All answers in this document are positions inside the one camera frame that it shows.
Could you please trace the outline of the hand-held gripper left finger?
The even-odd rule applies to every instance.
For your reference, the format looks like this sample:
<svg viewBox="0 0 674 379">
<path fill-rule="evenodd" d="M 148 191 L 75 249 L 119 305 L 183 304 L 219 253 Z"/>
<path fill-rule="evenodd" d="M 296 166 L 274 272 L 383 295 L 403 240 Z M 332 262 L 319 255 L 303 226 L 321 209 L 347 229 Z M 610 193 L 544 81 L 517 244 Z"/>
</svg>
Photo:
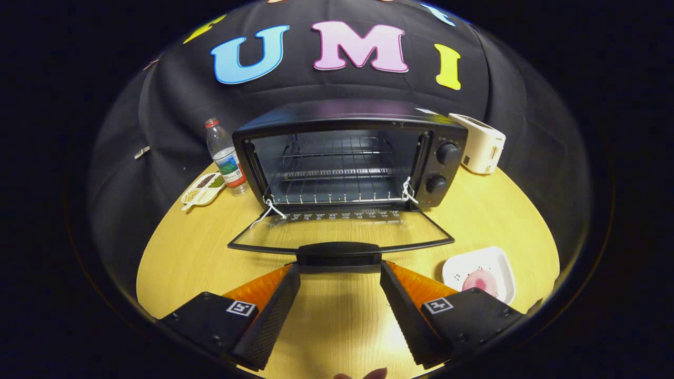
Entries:
<svg viewBox="0 0 674 379">
<path fill-rule="evenodd" d="M 223 295 L 204 291 L 161 324 L 220 361 L 260 371 L 299 288 L 299 268 L 287 264 Z"/>
</svg>

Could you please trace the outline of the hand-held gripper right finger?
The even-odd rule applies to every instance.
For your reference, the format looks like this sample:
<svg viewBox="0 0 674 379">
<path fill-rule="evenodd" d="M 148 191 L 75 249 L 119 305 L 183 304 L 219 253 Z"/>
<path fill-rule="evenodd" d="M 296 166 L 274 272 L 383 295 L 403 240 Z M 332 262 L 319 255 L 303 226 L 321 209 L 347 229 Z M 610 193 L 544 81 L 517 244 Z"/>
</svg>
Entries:
<svg viewBox="0 0 674 379">
<path fill-rule="evenodd" d="M 480 288 L 453 290 L 390 261 L 380 268 L 395 320 L 414 362 L 424 368 L 471 360 L 524 319 Z"/>
</svg>

